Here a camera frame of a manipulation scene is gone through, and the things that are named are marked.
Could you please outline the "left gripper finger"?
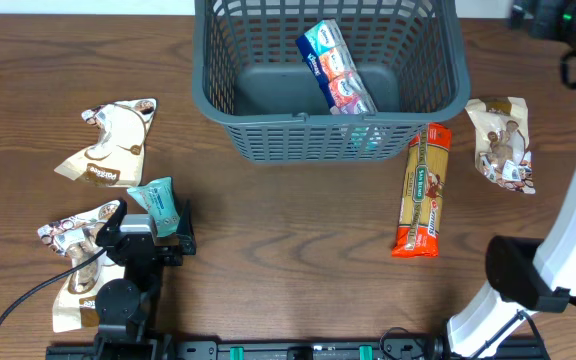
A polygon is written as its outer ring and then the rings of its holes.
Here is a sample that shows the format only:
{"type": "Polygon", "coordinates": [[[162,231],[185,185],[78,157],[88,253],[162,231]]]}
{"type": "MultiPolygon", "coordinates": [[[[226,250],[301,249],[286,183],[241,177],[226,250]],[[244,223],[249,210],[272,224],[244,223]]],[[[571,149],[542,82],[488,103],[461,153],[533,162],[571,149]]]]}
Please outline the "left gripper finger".
{"type": "Polygon", "coordinates": [[[195,255],[197,251],[196,239],[191,220],[192,208],[189,200],[183,203],[176,236],[183,255],[195,255]]]}
{"type": "Polygon", "coordinates": [[[126,201],[120,198],[117,209],[96,235],[97,246],[116,246],[120,242],[122,237],[120,225],[126,214],[126,201]]]}

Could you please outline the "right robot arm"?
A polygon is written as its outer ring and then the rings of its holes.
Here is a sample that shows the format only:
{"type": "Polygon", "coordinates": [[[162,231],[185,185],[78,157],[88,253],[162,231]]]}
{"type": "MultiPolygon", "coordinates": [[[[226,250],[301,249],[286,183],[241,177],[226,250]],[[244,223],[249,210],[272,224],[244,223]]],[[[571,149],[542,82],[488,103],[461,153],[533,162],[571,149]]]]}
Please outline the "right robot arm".
{"type": "MultiPolygon", "coordinates": [[[[569,45],[560,60],[562,84],[576,89],[576,1],[516,1],[510,25],[526,15],[534,38],[569,45]]],[[[555,224],[544,240],[494,237],[486,251],[487,281],[468,306],[451,317],[446,333],[429,345],[441,359],[545,359],[541,336],[531,344],[509,337],[534,313],[576,306],[576,170],[555,224]]]]}

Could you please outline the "blue tissue multipack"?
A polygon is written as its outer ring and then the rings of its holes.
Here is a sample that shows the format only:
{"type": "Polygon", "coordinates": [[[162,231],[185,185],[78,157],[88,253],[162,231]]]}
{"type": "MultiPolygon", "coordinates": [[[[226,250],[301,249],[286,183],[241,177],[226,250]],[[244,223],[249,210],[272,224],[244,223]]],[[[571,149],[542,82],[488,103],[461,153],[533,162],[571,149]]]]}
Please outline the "blue tissue multipack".
{"type": "Polygon", "coordinates": [[[315,76],[332,115],[377,112],[334,19],[315,24],[297,38],[296,45],[315,76]]]}

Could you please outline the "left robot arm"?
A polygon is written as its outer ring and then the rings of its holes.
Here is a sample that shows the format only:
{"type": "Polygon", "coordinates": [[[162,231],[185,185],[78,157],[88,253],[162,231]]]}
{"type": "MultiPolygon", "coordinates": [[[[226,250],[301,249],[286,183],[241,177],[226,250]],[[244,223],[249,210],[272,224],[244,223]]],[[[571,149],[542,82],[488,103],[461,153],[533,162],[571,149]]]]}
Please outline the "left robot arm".
{"type": "Polygon", "coordinates": [[[99,316],[95,359],[175,359],[176,345],[168,334],[154,330],[163,270],[183,264],[196,254],[191,205],[186,202],[171,244],[156,243],[156,225],[149,214],[129,214],[119,207],[96,236],[96,244],[115,264],[121,278],[103,285],[95,299],[99,316]]]}

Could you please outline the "orange spaghetti packet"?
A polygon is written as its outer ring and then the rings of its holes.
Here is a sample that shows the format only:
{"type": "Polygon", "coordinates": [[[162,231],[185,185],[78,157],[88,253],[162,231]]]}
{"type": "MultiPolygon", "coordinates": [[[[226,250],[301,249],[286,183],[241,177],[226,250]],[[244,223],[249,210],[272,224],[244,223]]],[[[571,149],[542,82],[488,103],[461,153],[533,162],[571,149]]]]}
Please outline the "orange spaghetti packet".
{"type": "Polygon", "coordinates": [[[392,256],[437,257],[452,132],[431,123],[409,143],[392,256]]]}

